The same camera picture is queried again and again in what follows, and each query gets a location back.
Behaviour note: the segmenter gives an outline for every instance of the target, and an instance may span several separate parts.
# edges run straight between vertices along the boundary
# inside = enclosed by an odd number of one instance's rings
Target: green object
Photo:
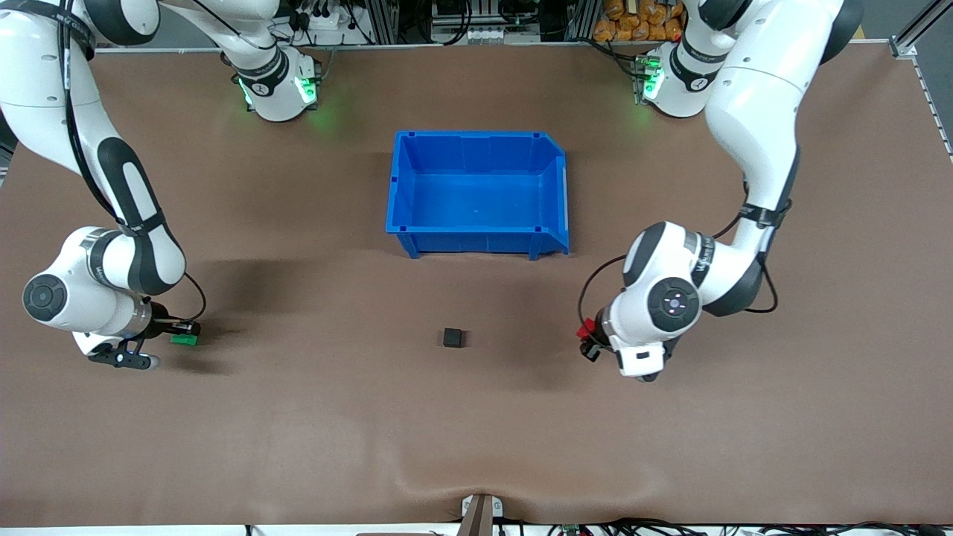
[[[298,87],[298,92],[301,93],[301,100],[303,100],[305,104],[311,104],[317,100],[317,87],[312,78],[302,79],[295,77],[294,84]]]
[[[651,73],[649,79],[645,81],[645,98],[655,98],[659,95],[659,87],[665,80],[665,70],[661,67]]]
[[[185,344],[186,346],[195,346],[198,344],[198,337],[195,335],[173,335],[169,342],[172,344]]]
[[[246,102],[249,106],[253,106],[253,104],[252,104],[252,97],[251,97],[250,95],[248,95],[248,88],[245,87],[245,82],[242,82],[242,81],[241,81],[241,78],[238,79],[238,86],[241,87],[241,91],[245,94],[245,102]]]

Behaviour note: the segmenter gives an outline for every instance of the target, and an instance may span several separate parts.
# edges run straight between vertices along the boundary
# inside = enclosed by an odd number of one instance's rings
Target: black strap
[[[688,40],[685,39],[684,35],[681,37],[681,41],[679,42],[681,43],[681,47],[685,49],[686,52],[688,52],[688,55],[692,56],[693,58],[699,60],[702,63],[721,63],[722,61],[724,61],[724,58],[728,57],[728,54],[726,53],[720,54],[717,56],[706,54],[696,49],[695,47],[693,47],[691,43],[689,43]]]
[[[713,72],[708,74],[694,72],[681,63],[678,51],[679,48],[674,47],[668,58],[668,63],[672,67],[672,74],[674,74],[676,78],[685,84],[685,90],[689,93],[698,93],[704,91],[709,84],[715,81],[715,77],[718,76],[719,70],[715,69]]]
[[[123,235],[127,237],[144,237],[156,227],[165,225],[166,215],[159,211],[152,215],[152,217],[147,217],[141,223],[135,224],[133,226],[126,225],[122,222],[117,222],[119,230],[122,231]]]
[[[741,206],[741,210],[738,211],[738,214],[745,219],[750,219],[757,223],[759,229],[764,229],[765,227],[780,229],[781,222],[784,221],[784,216],[787,215],[787,211],[791,210],[791,204],[791,199],[788,199],[787,202],[784,203],[784,208],[779,211],[773,211],[764,207],[744,203],[744,205]]]
[[[76,44],[83,50],[87,61],[95,55],[96,36],[90,30],[90,27],[76,15],[61,10],[59,6],[39,0],[4,0],[0,2],[0,10],[22,11],[31,15],[46,17],[58,24],[65,25],[70,29],[70,34],[76,40]]]
[[[272,94],[274,94],[274,88],[278,87],[278,84],[288,76],[289,67],[288,56],[285,55],[285,52],[278,50],[275,53],[274,59],[260,69],[235,70],[238,71],[238,75],[248,91],[258,96],[272,96]],[[274,71],[262,78],[250,78],[248,75],[249,72],[258,72],[259,74],[257,76],[261,76],[261,73],[268,72],[271,69],[274,69]]]

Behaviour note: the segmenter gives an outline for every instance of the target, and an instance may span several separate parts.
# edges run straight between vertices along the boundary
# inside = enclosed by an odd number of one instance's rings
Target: metal bracket
[[[463,500],[463,523],[456,536],[493,536],[493,518],[503,517],[503,502],[490,495]]]
[[[897,59],[913,59],[917,56],[917,47],[910,46],[909,49],[903,50],[900,47],[900,44],[897,42],[897,36],[890,36],[890,53]]]
[[[953,0],[929,0],[903,30],[890,37],[890,51],[894,57],[910,59],[917,55],[913,46],[950,8],[953,8]]]
[[[488,497],[493,502],[493,517],[503,517],[503,502],[492,495],[471,495],[460,503],[460,515],[467,517],[467,510],[473,503],[475,497]]]

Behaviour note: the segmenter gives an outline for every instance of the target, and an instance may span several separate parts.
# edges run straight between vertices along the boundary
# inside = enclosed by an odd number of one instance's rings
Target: wire
[[[761,272],[764,274],[764,280],[768,282],[768,289],[771,290],[771,306],[767,309],[752,309],[749,307],[744,311],[747,313],[758,313],[759,315],[774,313],[775,310],[778,309],[778,289],[775,288],[774,281],[771,280],[771,274],[768,273],[767,261],[764,260],[764,257],[761,255],[758,255],[756,259],[761,267]]]
[[[771,530],[777,530],[778,532],[784,534],[791,534],[794,536],[836,536],[842,534],[848,530],[854,530],[856,528],[878,528],[881,530],[890,530],[892,532],[897,532],[903,536],[915,536],[918,534],[918,531],[915,530],[912,526],[905,525],[891,525],[888,523],[878,523],[878,522],[864,522],[858,523],[856,525],[840,525],[840,526],[794,526],[794,525],[768,525],[761,528],[761,534],[767,534]]]
[[[616,57],[616,58],[625,59],[625,60],[628,60],[628,61],[636,61],[636,57],[635,57],[635,56],[631,56],[631,55],[628,55],[628,54],[623,54],[623,53],[619,53],[619,52],[610,51],[609,49],[606,49],[605,47],[601,46],[597,41],[595,41],[595,40],[593,40],[593,39],[590,39],[590,38],[588,38],[588,37],[577,37],[577,38],[573,39],[573,41],[577,41],[577,42],[579,42],[579,43],[586,43],[587,45],[590,45],[591,47],[593,47],[593,48],[596,49],[597,51],[602,52],[604,55],[607,55],[607,56],[609,56],[609,57]]]
[[[721,238],[721,237],[723,237],[725,233],[727,233],[728,231],[731,231],[731,228],[732,228],[732,227],[738,225],[738,222],[739,222],[740,220],[741,220],[741,214],[736,214],[735,217],[731,220],[731,223],[729,223],[728,225],[726,225],[724,229],[718,231],[717,233],[714,233],[714,234],[712,235],[712,238]]]
[[[606,41],[606,42],[605,42],[605,45],[606,45],[606,46],[605,46],[605,47],[602,47],[599,43],[597,43],[596,41],[594,41],[594,40],[592,40],[592,39],[590,39],[590,38],[588,38],[588,37],[577,37],[576,39],[573,39],[573,40],[574,40],[574,41],[578,41],[578,42],[580,42],[580,43],[586,43],[586,44],[592,46],[593,48],[595,48],[597,51],[602,52],[604,55],[607,55],[607,56],[611,57],[612,59],[616,60],[616,65],[618,65],[618,67],[622,70],[622,72],[625,72],[628,76],[630,76],[630,77],[632,77],[632,78],[643,78],[643,77],[644,77],[644,76],[635,74],[634,72],[630,71],[627,67],[625,67],[625,64],[622,63],[623,61],[628,61],[628,62],[636,61],[636,57],[635,57],[635,56],[628,55],[628,54],[622,54],[622,53],[616,52],[616,51],[612,48],[612,43],[610,43],[609,41]]]
[[[205,4],[199,2],[199,0],[192,0],[192,1],[193,1],[199,8],[202,8],[202,10],[204,10],[206,13],[208,13],[209,15],[211,15],[215,20],[217,20],[218,22],[220,22],[220,23],[222,24],[222,26],[224,26],[225,28],[229,29],[232,33],[234,33],[239,39],[241,39],[242,41],[244,41],[244,42],[248,43],[249,45],[255,47],[256,49],[259,49],[260,51],[269,51],[269,50],[271,50],[271,49],[277,47],[277,45],[278,45],[278,44],[277,44],[277,41],[275,41],[274,43],[272,43],[271,45],[269,45],[269,46],[267,46],[267,47],[262,47],[262,46],[260,46],[260,45],[256,45],[255,43],[253,43],[252,41],[250,41],[247,37],[245,37],[244,35],[242,35],[240,31],[236,30],[231,24],[228,23],[228,21],[226,21],[226,20],[223,19],[222,17],[218,16],[218,13],[216,13],[215,11],[210,10]]]
[[[198,320],[199,317],[205,314],[205,309],[208,307],[209,301],[205,298],[205,291],[202,290],[202,285],[198,284],[198,281],[196,281],[195,278],[193,278],[188,272],[185,273],[185,278],[192,283],[192,285],[195,287],[195,290],[198,291],[198,296],[202,298],[202,308],[198,310],[198,313],[192,317],[188,317],[187,319],[179,319],[183,322],[191,322]]]
[[[344,44],[344,36],[341,35],[341,42],[336,44],[333,49],[331,49],[331,55],[328,57],[328,67],[322,70],[321,76],[318,77],[318,80],[323,82],[325,78],[331,74],[331,66],[335,63],[335,53],[337,53],[338,47]]]
[[[355,23],[357,31],[360,31],[361,37],[364,38],[364,41],[367,42],[368,45],[375,45],[376,43],[374,40],[371,39],[367,33],[364,33],[364,29],[360,27],[360,23],[357,21],[357,17],[355,17],[355,9],[351,4],[351,0],[341,0],[341,6],[344,6],[344,10],[348,12],[348,16],[351,17],[351,21]]]
[[[620,260],[625,259],[626,257],[628,256],[620,255],[616,258],[611,258],[609,260],[606,260],[605,262],[602,263],[601,266],[599,266],[599,268],[593,271],[593,273],[589,275],[589,278],[586,279],[586,282],[583,283],[582,290],[579,292],[579,301],[576,303],[576,314],[579,317],[579,325],[581,326],[586,325],[586,319],[582,316],[582,301],[586,298],[586,291],[589,290],[589,283],[593,282],[593,279],[595,279],[596,276],[599,275],[599,272],[601,272],[602,270],[605,270],[606,268],[608,268],[609,266],[612,266],[613,264],[619,262]],[[609,350],[609,348],[607,348],[605,344],[602,344],[601,342],[596,340],[596,337],[592,334],[592,332],[590,332],[588,329],[586,330],[586,332],[587,332],[587,335],[589,336],[589,339],[592,342],[594,342],[599,348]]]
[[[539,20],[539,7],[537,6],[536,14],[530,15],[528,17],[520,17],[519,15],[513,16],[504,12],[504,6],[515,3],[514,0],[499,0],[497,3],[497,14],[500,18],[507,22],[507,24],[512,24],[514,26],[526,26],[527,24],[533,24]],[[512,13],[516,13],[516,7],[513,8]]]
[[[72,11],[72,2],[73,0],[60,0],[59,7],[61,10]],[[70,74],[72,37],[70,35],[70,28],[63,23],[59,24],[59,33],[56,35],[56,44],[60,50],[60,73],[63,76],[63,108],[64,113],[66,114],[66,131],[70,139],[70,147],[72,148],[73,157],[76,159],[76,166],[79,168],[79,174],[83,177],[83,181],[86,182],[86,187],[90,190],[93,198],[96,199],[96,202],[99,203],[99,206],[101,206],[103,210],[112,216],[112,219],[115,219],[118,222],[119,219],[116,216],[115,210],[103,195],[103,191],[99,189],[95,179],[92,177],[90,164],[86,159],[86,154],[83,152],[82,140],[80,140],[79,137],[79,129],[76,127],[76,114],[72,108],[72,83]]]
[[[417,32],[420,34],[420,37],[427,43],[434,44],[437,43],[429,31],[426,30],[424,26],[428,19],[433,19],[433,15],[430,14],[427,10],[430,5],[431,0],[417,0],[415,10],[414,10],[414,19],[416,22]],[[460,26],[456,29],[454,36],[445,43],[440,43],[444,47],[449,47],[454,45],[466,37],[467,32],[470,30],[470,26],[473,23],[474,9],[473,5],[470,3],[470,0],[459,0],[459,9],[460,9]]]
[[[466,37],[467,31],[470,30],[470,23],[473,21],[473,17],[474,7],[470,3],[470,0],[460,0],[460,27],[456,30],[454,38],[444,43],[443,46],[449,47],[450,45],[458,43],[460,39]]]
[[[616,60],[616,65],[618,65],[618,67],[622,69],[622,72],[625,72],[632,78],[639,78],[637,74],[635,74],[632,71],[629,71],[629,69],[625,67],[625,65],[622,63],[623,59],[616,53],[616,51],[612,49],[612,43],[610,43],[609,41],[606,41],[605,46],[609,48],[609,52],[612,54],[613,59]]]

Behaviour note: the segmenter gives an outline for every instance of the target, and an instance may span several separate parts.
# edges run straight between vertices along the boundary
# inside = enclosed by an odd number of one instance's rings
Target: green led light
[[[306,104],[311,104],[314,102],[314,81],[310,78],[301,79],[296,77],[294,79],[294,84],[298,88],[298,92],[301,93],[301,99],[304,100]]]
[[[248,95],[248,88],[245,87],[245,82],[242,82],[241,79],[238,80],[238,87],[241,88],[241,92],[245,94],[245,102],[252,106],[252,98]]]
[[[662,68],[659,68],[657,71],[655,71],[651,78],[645,81],[645,91],[642,93],[642,96],[650,99],[659,96],[659,88],[661,87],[661,83],[664,80],[665,71]]]

